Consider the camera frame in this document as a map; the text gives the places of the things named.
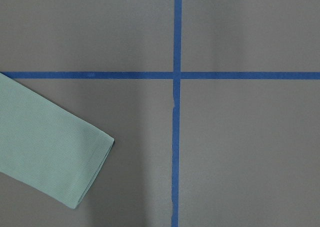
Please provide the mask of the olive green long-sleeve shirt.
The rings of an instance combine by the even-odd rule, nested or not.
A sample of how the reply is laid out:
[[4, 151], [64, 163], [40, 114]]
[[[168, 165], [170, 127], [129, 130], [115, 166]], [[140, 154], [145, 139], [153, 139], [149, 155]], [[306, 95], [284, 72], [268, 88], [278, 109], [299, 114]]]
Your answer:
[[0, 77], [0, 171], [75, 209], [114, 139], [17, 81]]

